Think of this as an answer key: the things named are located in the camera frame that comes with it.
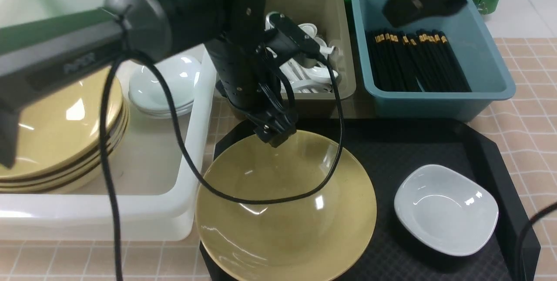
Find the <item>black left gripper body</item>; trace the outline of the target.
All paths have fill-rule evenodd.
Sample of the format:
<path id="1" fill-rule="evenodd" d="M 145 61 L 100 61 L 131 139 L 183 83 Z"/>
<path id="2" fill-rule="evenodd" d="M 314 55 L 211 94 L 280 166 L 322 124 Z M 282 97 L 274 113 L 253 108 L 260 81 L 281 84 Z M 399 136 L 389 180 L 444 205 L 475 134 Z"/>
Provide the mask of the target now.
<path id="1" fill-rule="evenodd" d="M 299 55 L 321 56 L 320 45 L 289 17 L 270 12 L 233 21 L 205 43 L 233 108 L 255 125 L 255 134 L 272 147 L 296 132 L 294 90 L 280 67 Z"/>

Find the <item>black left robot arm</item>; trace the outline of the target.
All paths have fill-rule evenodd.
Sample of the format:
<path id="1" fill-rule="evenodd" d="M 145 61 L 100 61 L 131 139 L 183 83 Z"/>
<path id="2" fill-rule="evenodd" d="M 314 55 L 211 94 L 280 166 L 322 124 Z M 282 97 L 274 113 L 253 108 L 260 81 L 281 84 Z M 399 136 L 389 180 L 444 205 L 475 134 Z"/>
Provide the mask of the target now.
<path id="1" fill-rule="evenodd" d="M 103 6 L 1 29 L 1 164 L 16 158 L 28 105 L 125 60 L 145 66 L 205 45 L 231 105 L 278 147 L 296 132 L 294 93 L 280 66 L 319 46 L 266 0 L 104 0 Z"/>

